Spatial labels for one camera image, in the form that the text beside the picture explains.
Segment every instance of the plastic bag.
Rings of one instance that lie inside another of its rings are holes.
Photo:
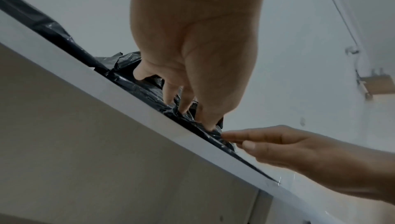
[[[89,67],[94,67],[96,72],[105,76],[107,79],[111,80],[133,96],[139,98],[150,107],[161,112],[163,115],[177,122],[217,148],[220,148],[222,151],[238,159],[265,177],[276,181],[239,157],[234,152],[233,145],[221,139],[222,120],[217,124],[216,128],[212,132],[206,131],[201,124],[196,123],[193,118],[196,113],[196,107],[198,105],[197,102],[194,102],[190,110],[185,115],[182,115],[177,110],[177,105],[180,101],[180,97],[178,95],[174,98],[174,103],[170,106],[163,102],[163,79],[158,76],[152,76],[143,81],[137,81],[133,77],[133,70],[141,61],[140,52],[133,52],[126,55],[117,53],[112,57],[94,58],[76,44],[73,38],[59,23],[23,0],[0,0],[0,10],[15,18],[26,27],[32,29],[57,47],[63,49],[74,58]]]

